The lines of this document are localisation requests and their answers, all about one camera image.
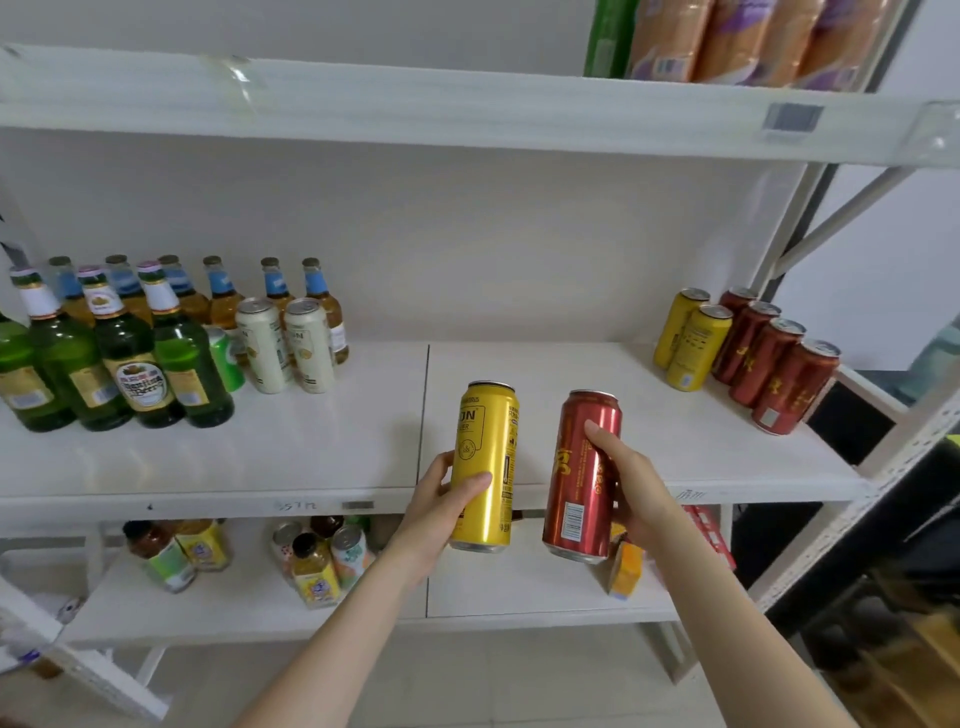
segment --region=green can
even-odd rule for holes
[[[227,332],[220,327],[204,327],[210,338],[210,353],[213,354],[213,363],[217,365],[220,379],[228,392],[236,392],[244,385],[247,378],[243,370],[237,365],[236,357],[230,351],[230,339]]]

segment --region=barcode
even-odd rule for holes
[[[763,128],[773,132],[811,133],[823,112],[823,107],[811,104],[771,104]]]
[[[580,543],[584,533],[584,507],[577,503],[564,504],[564,525],[560,538]]]

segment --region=green beer bottle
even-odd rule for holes
[[[156,359],[195,427],[215,427],[233,416],[233,397],[220,379],[206,331],[180,309],[163,267],[155,260],[136,266],[154,312]]]
[[[11,268],[11,278],[30,315],[28,337],[36,361],[58,398],[94,432],[129,420],[133,413],[101,361],[93,331],[64,313],[34,268]]]
[[[97,320],[93,335],[104,364],[136,419],[151,429],[183,419],[183,405],[154,358],[154,331],[129,312],[99,265],[81,266],[77,277]]]
[[[27,327],[0,313],[0,397],[32,432],[49,432],[77,419],[42,372]]]

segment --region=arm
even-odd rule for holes
[[[687,636],[732,728],[855,728],[670,496],[650,460],[588,423],[616,464],[625,501],[617,517],[657,561]]]
[[[403,600],[433,570],[464,506],[490,485],[482,473],[447,493],[441,480],[452,462],[445,452],[430,464],[390,544],[233,728],[347,725]]]

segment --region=bottle label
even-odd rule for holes
[[[10,409],[33,409],[54,400],[33,367],[0,373],[0,397]]]
[[[104,359],[104,364],[134,412],[162,409],[174,400],[173,390],[153,354],[142,353],[122,360]]]
[[[120,396],[120,390],[113,383],[110,373],[103,364],[84,367],[70,373],[73,386],[77,388],[84,404],[90,409],[103,406]]]
[[[200,381],[197,370],[188,369],[186,372],[167,372],[167,379],[174,389],[174,394],[184,407],[198,407],[201,404],[210,404],[204,384]]]

